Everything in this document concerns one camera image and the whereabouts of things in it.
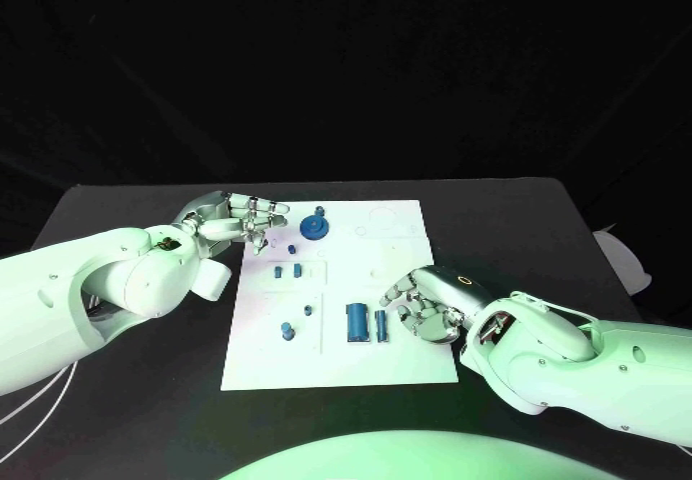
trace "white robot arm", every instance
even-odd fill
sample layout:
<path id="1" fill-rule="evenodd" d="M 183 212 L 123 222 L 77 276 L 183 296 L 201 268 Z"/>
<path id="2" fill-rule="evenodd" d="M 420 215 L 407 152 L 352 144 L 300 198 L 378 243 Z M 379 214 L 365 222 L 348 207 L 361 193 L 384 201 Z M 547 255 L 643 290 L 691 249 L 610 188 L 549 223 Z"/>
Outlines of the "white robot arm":
<path id="1" fill-rule="evenodd" d="M 692 445 L 692 331 L 603 321 L 522 292 L 493 299 L 434 266 L 397 282 L 382 306 L 402 293 L 404 327 L 433 343 L 469 330 L 462 364 L 519 411 L 567 407 L 619 431 Z"/>
<path id="2" fill-rule="evenodd" d="M 0 261 L 0 395 L 98 350 L 134 325 L 166 315 L 192 290 L 215 301 L 231 278 L 211 260 L 232 241 L 267 246 L 289 207 L 214 192 L 173 225 L 121 228 Z M 90 311 L 84 295 L 103 300 Z"/>

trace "white paper sheet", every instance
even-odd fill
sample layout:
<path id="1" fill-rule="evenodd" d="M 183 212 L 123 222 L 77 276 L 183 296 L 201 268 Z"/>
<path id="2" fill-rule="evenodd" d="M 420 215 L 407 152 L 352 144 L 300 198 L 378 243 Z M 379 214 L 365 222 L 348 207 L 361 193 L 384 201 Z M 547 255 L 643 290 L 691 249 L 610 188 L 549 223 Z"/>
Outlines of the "white paper sheet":
<path id="1" fill-rule="evenodd" d="M 384 292 L 414 268 L 434 263 L 418 201 L 289 205 L 289 226 L 270 230 L 263 255 L 255 257 L 245 246 L 221 389 L 457 382 L 451 348 L 411 335 L 397 315 L 401 302 L 387 308 L 389 342 L 376 340 Z M 310 241 L 299 225 L 317 205 L 326 210 L 329 234 Z M 300 278 L 294 263 L 303 267 Z M 349 303 L 368 305 L 369 343 L 346 341 Z M 281 336 L 284 322 L 296 330 L 291 341 Z"/>

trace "small blue part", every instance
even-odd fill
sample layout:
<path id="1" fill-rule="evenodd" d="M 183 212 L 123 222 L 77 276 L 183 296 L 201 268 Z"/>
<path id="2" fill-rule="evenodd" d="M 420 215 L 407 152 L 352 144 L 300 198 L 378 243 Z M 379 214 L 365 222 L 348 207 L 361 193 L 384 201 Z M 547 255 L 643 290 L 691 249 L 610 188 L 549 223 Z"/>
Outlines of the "small blue part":
<path id="1" fill-rule="evenodd" d="M 281 335 L 284 340 L 293 340 L 293 337 L 296 336 L 296 330 L 291 328 L 291 324 L 289 322 L 281 324 Z"/>
<path id="2" fill-rule="evenodd" d="M 329 233 L 329 222 L 325 218 L 325 209 L 317 207 L 315 209 L 315 215 L 310 215 L 300 222 L 300 234 L 309 240 L 319 240 L 325 238 Z"/>
<path id="3" fill-rule="evenodd" d="M 388 342 L 387 338 L 387 315 L 384 310 L 375 312 L 375 321 L 378 322 L 378 343 Z"/>
<path id="4" fill-rule="evenodd" d="M 368 306 L 365 303 L 352 303 L 351 305 L 346 305 L 346 315 L 349 316 L 349 342 L 369 342 Z"/>

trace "cable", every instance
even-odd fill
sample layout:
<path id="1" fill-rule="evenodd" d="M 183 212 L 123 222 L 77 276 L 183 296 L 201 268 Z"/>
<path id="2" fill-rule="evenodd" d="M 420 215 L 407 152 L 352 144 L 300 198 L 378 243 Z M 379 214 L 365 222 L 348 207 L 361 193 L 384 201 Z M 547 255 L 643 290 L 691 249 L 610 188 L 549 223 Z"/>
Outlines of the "cable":
<path id="1" fill-rule="evenodd" d="M 692 457 L 692 452 L 682 445 L 676 445 L 676 447 Z"/>
<path id="2" fill-rule="evenodd" d="M 19 408 L 0 420 L 0 425 L 35 402 L 35 400 L 46 393 L 46 390 L 52 387 L 54 383 L 62 377 L 62 374 L 67 372 L 69 365 L 58 372 L 51 382 L 46 386 L 39 390 L 36 395 L 22 404 Z"/>
<path id="3" fill-rule="evenodd" d="M 10 450 L 7 455 L 3 458 L 0 458 L 0 464 L 10 458 L 12 454 L 22 448 L 22 446 L 29 441 L 29 439 L 33 437 L 33 434 L 39 431 L 39 428 L 43 426 L 48 419 L 51 418 L 51 415 L 54 414 L 54 411 L 58 408 L 58 404 L 61 403 L 62 397 L 65 396 L 65 392 L 68 391 L 69 382 L 72 381 L 72 376 L 75 375 L 77 363 L 78 362 L 75 362 L 72 364 L 72 370 L 69 372 L 68 381 L 65 382 L 65 386 L 62 387 L 61 395 L 58 396 L 58 399 L 55 400 L 54 406 L 51 407 L 51 410 L 48 411 L 46 416 L 43 417 L 43 420 L 36 425 L 36 428 L 32 430 L 32 433 L 29 433 L 29 435 L 25 437 L 25 439 L 19 442 L 19 445 Z"/>

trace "black table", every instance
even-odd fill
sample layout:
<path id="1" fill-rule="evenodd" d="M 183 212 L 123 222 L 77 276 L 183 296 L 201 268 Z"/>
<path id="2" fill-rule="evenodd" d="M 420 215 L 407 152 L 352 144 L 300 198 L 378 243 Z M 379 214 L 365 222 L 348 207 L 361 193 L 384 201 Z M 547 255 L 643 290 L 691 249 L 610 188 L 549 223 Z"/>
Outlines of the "black table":
<path id="1" fill-rule="evenodd" d="M 188 201 L 218 189 L 277 201 L 418 199 L 437 264 L 498 295 L 521 289 L 601 318 L 639 321 L 570 196 L 551 179 L 78 186 L 36 247 L 120 226 L 170 223 Z M 241 256 L 235 247 L 218 257 L 234 272 Z M 626 478 L 692 478 L 692 459 L 675 446 L 611 431 L 565 409 L 525 415 L 459 364 L 459 384 L 221 392 L 237 282 L 234 275 L 216 304 L 191 294 L 173 313 L 80 362 L 54 417 L 0 466 L 0 476 L 216 478 L 315 440 L 430 429 L 522 442 Z M 0 412 L 38 388 L 0 398 Z M 33 428 L 58 390 L 0 427 L 3 452 Z"/>

